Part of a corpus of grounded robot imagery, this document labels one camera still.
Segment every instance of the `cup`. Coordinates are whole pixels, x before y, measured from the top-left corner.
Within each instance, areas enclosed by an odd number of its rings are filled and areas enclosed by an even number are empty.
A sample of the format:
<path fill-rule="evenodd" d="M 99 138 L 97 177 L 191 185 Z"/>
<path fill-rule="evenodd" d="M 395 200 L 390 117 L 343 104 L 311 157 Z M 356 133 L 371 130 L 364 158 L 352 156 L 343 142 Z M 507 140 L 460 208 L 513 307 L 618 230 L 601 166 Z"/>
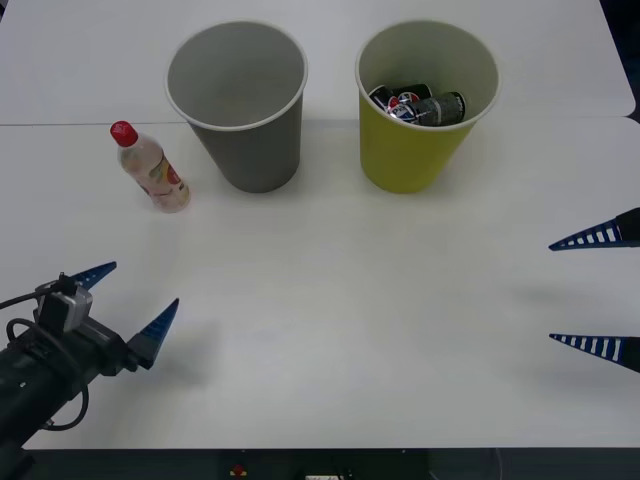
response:
<path fill-rule="evenodd" d="M 360 50 L 360 163 L 369 179 L 394 193 L 430 185 L 475 123 L 495 104 L 500 73 L 494 56 L 471 33 L 447 23 L 417 20 L 392 25 Z M 393 118 L 369 93 L 380 85 L 425 83 L 434 94 L 460 92 L 462 123 L 423 127 Z"/>
<path fill-rule="evenodd" d="M 237 21 L 183 42 L 165 90 L 225 178 L 260 193 L 281 187 L 298 169 L 306 82 L 298 42 L 272 25 Z"/>

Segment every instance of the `yellow paper cup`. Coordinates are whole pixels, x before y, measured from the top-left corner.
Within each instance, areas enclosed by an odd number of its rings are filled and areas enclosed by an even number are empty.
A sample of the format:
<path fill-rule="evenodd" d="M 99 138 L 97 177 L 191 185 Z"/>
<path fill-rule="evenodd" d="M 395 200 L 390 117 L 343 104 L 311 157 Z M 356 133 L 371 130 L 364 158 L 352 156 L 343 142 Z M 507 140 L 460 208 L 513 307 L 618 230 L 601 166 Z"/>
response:
<path fill-rule="evenodd" d="M 459 27 L 432 20 L 377 33 L 358 54 L 356 81 L 362 169 L 377 186 L 395 193 L 429 186 L 500 91 L 498 65 L 486 45 Z M 465 120 L 447 127 L 408 124 L 387 115 L 368 95 L 380 85 L 416 83 L 426 83 L 434 95 L 460 92 Z"/>

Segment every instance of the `plastic bottle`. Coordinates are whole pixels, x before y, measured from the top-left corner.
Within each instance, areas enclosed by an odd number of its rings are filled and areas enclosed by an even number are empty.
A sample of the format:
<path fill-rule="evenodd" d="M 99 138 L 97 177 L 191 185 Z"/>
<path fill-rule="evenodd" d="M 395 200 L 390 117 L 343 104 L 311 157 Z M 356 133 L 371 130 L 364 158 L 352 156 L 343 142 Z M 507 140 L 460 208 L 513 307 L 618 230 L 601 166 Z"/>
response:
<path fill-rule="evenodd" d="M 173 213 L 189 204 L 189 187 L 169 164 L 158 142 L 139 134 L 128 122 L 114 123 L 111 136 L 120 146 L 120 165 L 151 197 L 158 209 Z"/>

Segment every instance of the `robotic claw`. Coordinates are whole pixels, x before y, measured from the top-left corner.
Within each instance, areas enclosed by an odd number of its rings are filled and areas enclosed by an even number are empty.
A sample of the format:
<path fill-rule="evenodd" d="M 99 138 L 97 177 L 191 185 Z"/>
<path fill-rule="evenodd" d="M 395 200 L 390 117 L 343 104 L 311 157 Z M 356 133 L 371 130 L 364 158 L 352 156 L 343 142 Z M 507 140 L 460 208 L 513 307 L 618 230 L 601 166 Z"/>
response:
<path fill-rule="evenodd" d="M 36 299 L 34 320 L 7 324 L 9 344 L 0 352 L 0 480 L 21 478 L 33 465 L 22 445 L 38 430 L 63 431 L 78 425 L 89 405 L 88 384 L 123 368 L 150 369 L 178 309 L 175 299 L 155 320 L 124 342 L 89 316 L 89 290 L 116 268 L 111 262 L 73 276 L 63 273 L 34 293 L 0 303 L 0 309 Z M 19 336 L 15 325 L 27 327 Z M 82 395 L 80 413 L 56 425 L 52 417 Z"/>

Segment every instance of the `red bottle cap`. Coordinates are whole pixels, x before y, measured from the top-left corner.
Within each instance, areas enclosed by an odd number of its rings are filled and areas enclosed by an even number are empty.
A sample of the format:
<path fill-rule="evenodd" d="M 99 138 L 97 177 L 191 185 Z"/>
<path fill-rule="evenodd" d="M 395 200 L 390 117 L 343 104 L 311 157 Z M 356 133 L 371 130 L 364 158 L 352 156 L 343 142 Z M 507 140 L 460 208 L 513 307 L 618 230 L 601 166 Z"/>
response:
<path fill-rule="evenodd" d="M 116 122 L 111 125 L 111 136 L 123 148 L 130 147 L 138 141 L 138 132 L 129 122 Z"/>

